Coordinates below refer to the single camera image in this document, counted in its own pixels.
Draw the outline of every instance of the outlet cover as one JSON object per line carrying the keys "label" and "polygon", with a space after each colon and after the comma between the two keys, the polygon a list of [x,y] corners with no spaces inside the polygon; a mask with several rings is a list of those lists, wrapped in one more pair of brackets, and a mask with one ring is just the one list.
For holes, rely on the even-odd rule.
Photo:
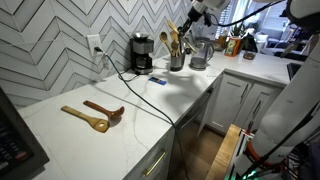
{"label": "outlet cover", "polygon": [[97,51],[94,50],[95,47],[99,47],[100,49],[102,49],[102,45],[101,45],[101,40],[100,40],[99,34],[88,35],[87,36],[87,40],[88,40],[91,56],[93,56],[93,57],[94,56],[102,56],[103,55],[102,52],[97,52]]}

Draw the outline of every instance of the drawer handle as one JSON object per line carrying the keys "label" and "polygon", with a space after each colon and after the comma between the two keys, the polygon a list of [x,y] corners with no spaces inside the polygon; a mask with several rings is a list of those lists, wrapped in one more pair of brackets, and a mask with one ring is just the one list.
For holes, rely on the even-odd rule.
{"label": "drawer handle", "polygon": [[244,97],[244,95],[245,95],[246,92],[247,92],[247,89],[248,89],[248,84],[246,85],[246,88],[244,89],[244,91],[243,91],[243,93],[242,93],[242,95],[241,95],[240,103],[242,102],[243,97]]}
{"label": "drawer handle", "polygon": [[255,116],[256,116],[256,113],[260,110],[260,105],[261,105],[261,101],[259,101],[256,109],[253,111],[253,117],[255,117]]}
{"label": "drawer handle", "polygon": [[152,171],[158,166],[160,161],[166,156],[167,152],[164,149],[162,149],[161,151],[162,151],[162,154],[161,154],[160,158],[149,169],[145,169],[143,171],[143,174],[145,176],[148,177],[152,173]]}

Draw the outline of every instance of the coffee maker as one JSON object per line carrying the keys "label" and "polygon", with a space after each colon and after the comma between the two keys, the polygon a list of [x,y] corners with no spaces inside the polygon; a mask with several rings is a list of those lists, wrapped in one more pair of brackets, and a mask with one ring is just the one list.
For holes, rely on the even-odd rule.
{"label": "coffee maker", "polygon": [[154,42],[148,39],[148,35],[134,33],[130,39],[131,68],[136,74],[149,74],[153,70],[152,58]]}

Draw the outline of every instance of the white marble countertop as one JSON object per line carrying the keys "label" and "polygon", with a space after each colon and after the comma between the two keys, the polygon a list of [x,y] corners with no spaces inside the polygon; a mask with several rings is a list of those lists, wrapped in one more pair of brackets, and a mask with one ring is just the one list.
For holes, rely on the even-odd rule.
{"label": "white marble countertop", "polygon": [[[205,71],[191,70],[189,62],[187,56],[181,71],[170,72],[168,56],[156,59],[152,74],[142,75],[129,85],[176,122],[225,68],[287,84],[286,65],[301,64],[262,54],[250,61],[243,59],[242,54],[231,58],[220,52],[214,54]],[[134,75],[123,76],[129,79]],[[151,76],[167,84],[148,81]],[[100,133],[85,121],[60,110],[68,105],[87,115],[106,118],[83,105],[85,100],[109,110],[124,106],[125,113],[120,121],[110,121],[106,133]],[[19,112],[50,158],[45,171],[35,179],[122,179],[171,127],[163,115],[131,93],[117,75]]]}

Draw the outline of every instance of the wooden floor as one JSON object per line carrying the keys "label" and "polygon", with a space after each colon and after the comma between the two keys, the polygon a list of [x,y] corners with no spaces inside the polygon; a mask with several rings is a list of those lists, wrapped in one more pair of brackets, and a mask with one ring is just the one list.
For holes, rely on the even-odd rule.
{"label": "wooden floor", "polygon": [[[197,137],[198,128],[198,124],[190,123],[180,133],[190,180],[205,179],[223,141],[222,136],[206,127],[203,129],[200,136]],[[187,179],[176,139],[172,154],[168,179]]]}

